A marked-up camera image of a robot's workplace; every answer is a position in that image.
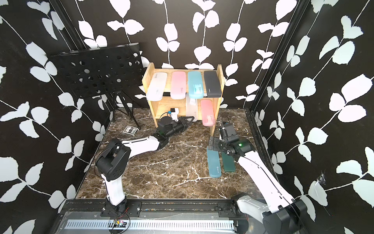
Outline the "clear white pencil case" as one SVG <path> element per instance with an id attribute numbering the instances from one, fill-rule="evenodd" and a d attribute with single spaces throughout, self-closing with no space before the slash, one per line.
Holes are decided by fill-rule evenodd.
<path id="1" fill-rule="evenodd" d="M 186 117 L 194 116 L 193 122 L 198 120 L 198 104 L 197 99 L 190 98 L 189 95 L 186 96 Z"/>

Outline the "pink pencil case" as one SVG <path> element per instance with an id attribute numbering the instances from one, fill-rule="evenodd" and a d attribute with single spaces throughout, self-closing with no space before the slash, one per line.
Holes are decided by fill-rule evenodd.
<path id="1" fill-rule="evenodd" d="M 187 76 L 184 71 L 175 71 L 171 77 L 170 97 L 172 99 L 184 99 L 186 97 Z"/>
<path id="2" fill-rule="evenodd" d="M 208 127 L 214 126 L 215 115 L 214 115 L 212 101 L 210 99 L 203 99 L 200 101 L 200 104 L 201 104 L 202 124 Z"/>

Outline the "teal pencil case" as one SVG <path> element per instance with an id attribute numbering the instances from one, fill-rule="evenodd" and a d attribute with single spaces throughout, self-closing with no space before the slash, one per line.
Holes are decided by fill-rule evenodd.
<path id="1" fill-rule="evenodd" d="M 213 151 L 211 147 L 206 148 L 209 175 L 212 178 L 219 178 L 222 174 L 219 159 L 219 152 Z"/>

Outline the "dark green pencil case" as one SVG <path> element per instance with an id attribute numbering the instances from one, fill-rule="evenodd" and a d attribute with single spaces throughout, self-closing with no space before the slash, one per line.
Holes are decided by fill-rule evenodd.
<path id="1" fill-rule="evenodd" d="M 233 156 L 230 156 L 226 154 L 225 152 L 222 152 L 221 155 L 222 155 L 224 171 L 227 173 L 235 172 L 236 168 L 235 168 L 235 161 L 234 161 Z"/>

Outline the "frosted white pencil case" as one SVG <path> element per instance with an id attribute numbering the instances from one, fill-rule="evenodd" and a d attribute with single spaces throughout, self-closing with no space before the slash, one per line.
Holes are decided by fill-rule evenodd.
<path id="1" fill-rule="evenodd" d="M 167 78 L 168 74 L 165 72 L 156 72 L 153 74 L 146 93 L 148 101 L 160 101 L 162 99 Z"/>

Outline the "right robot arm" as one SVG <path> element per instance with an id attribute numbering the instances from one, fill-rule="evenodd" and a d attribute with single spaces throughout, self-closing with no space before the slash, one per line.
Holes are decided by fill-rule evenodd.
<path id="1" fill-rule="evenodd" d="M 294 234 L 305 228 L 307 206 L 295 200 L 265 166 L 253 144 L 240 139 L 231 123 L 219 127 L 220 136 L 209 138 L 208 149 L 232 156 L 250 175 L 265 202 L 242 193 L 231 199 L 236 215 L 248 215 L 265 227 L 269 234 Z"/>

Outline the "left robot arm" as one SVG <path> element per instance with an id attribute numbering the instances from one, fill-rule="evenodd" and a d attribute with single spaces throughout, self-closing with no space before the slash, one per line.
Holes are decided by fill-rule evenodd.
<path id="1" fill-rule="evenodd" d="M 194 117 L 179 117 L 176 121 L 171 117 L 162 117 L 156 131 L 148 137 L 124 141 L 113 138 L 98 156 L 95 166 L 103 178 L 107 191 L 107 200 L 117 207 L 125 201 L 122 186 L 122 175 L 129 159 L 146 152 L 164 148 L 169 139 L 186 131 L 193 123 Z"/>

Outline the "wooden two-tier shelf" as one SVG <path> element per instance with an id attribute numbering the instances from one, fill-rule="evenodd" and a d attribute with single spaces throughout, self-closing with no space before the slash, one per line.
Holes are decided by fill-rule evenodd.
<path id="1" fill-rule="evenodd" d="M 178 108 L 179 109 L 179 114 L 178 114 L 179 117 L 180 116 L 186 116 L 186 98 L 184 98 L 184 99 L 172 99 L 169 96 L 165 96 L 166 95 L 165 93 L 170 93 L 170 91 L 171 91 L 172 73 L 176 72 L 176 71 L 185 72 L 187 80 L 188 80 L 188 72 L 199 71 L 202 74 L 204 92 L 206 92 L 206 86 L 205 86 L 205 81 L 204 81 L 204 72 L 208 71 L 208 70 L 204 70 L 204 69 L 203 70 L 156 69 L 155 66 L 154 66 L 154 63 L 150 62 L 146 71 L 145 71 L 143 79 L 142 79 L 142 83 L 143 83 L 143 86 L 144 86 L 145 93 L 148 92 L 149 85 L 150 85 L 150 83 L 153 79 L 153 74 L 154 73 L 164 72 L 164 73 L 167 73 L 167 75 L 168 75 L 162 99 L 159 100 L 159 101 L 149 101 L 147 99 L 148 105 L 150 107 L 150 110 L 151 110 L 153 120 L 154 120 L 154 123 L 155 123 L 156 127 L 158 127 L 158 120 L 161 118 L 161 116 L 165 112 L 169 111 L 170 108 Z M 223 72 L 222 65 L 218 64 L 217 69 L 213 70 L 213 71 L 215 71 L 217 73 L 217 76 L 218 76 L 218 79 L 219 79 L 219 82 L 220 82 L 220 88 L 221 88 L 221 91 L 222 91 L 222 94 L 223 94 L 226 80 L 224 78 L 224 72 Z M 186 92 L 187 92 L 186 97 L 189 96 L 188 95 L 189 87 L 188 87 L 188 81 L 187 80 L 186 80 Z M 222 98 L 223 98 L 222 94 L 221 94 L 220 97 L 204 97 L 204 98 L 196 100 L 197 106 L 198 106 L 197 120 L 201 121 L 203 119 L 202 114 L 201 114 L 201 104 L 200 104 L 201 100 L 203 100 L 203 99 L 210 99 L 211 100 L 212 110 L 214 111 L 214 117 L 215 117 L 215 120 L 217 120 L 219 110 L 220 110 L 220 105 L 221 105 Z"/>

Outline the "light blue upper pencil case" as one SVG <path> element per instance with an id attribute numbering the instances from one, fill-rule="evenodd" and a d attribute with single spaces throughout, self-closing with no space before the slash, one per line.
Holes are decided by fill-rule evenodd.
<path id="1" fill-rule="evenodd" d="M 202 74 L 199 71 L 188 72 L 189 98 L 201 99 L 204 97 Z"/>

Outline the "dark grey pencil case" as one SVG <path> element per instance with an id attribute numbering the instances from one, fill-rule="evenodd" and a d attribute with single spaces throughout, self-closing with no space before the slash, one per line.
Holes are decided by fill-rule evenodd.
<path id="1" fill-rule="evenodd" d="M 205 71 L 204 80 L 206 94 L 209 98 L 220 98 L 222 95 L 221 84 L 216 71 Z"/>

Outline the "black white tag card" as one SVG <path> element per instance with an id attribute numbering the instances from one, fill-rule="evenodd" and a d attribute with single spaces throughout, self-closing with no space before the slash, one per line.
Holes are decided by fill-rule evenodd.
<path id="1" fill-rule="evenodd" d="M 125 127 L 125 129 L 122 131 L 122 133 L 134 136 L 138 131 L 139 131 L 139 129 L 137 127 L 133 127 L 133 126 L 128 125 L 128 126 Z"/>

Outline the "black perforated music stand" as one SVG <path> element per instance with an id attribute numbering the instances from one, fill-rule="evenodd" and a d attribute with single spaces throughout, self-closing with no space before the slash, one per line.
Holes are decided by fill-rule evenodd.
<path id="1" fill-rule="evenodd" d="M 135 119 L 133 108 L 125 99 L 136 104 L 132 89 L 139 87 L 143 78 L 139 43 L 62 52 L 49 55 L 48 59 L 56 66 L 57 76 L 77 97 L 108 95 L 114 110 L 118 110 L 119 98 L 125 108 L 123 113 Z"/>

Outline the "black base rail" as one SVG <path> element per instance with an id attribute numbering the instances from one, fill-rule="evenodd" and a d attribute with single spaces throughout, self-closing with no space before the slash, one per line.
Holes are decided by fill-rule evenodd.
<path id="1" fill-rule="evenodd" d="M 123 213 L 140 217 L 156 212 L 217 213 L 219 217 L 244 217 L 231 199 L 127 199 L 118 206 L 113 206 L 106 199 L 70 199 L 61 210 L 62 214 L 65 212 L 98 212 L 108 217 Z"/>

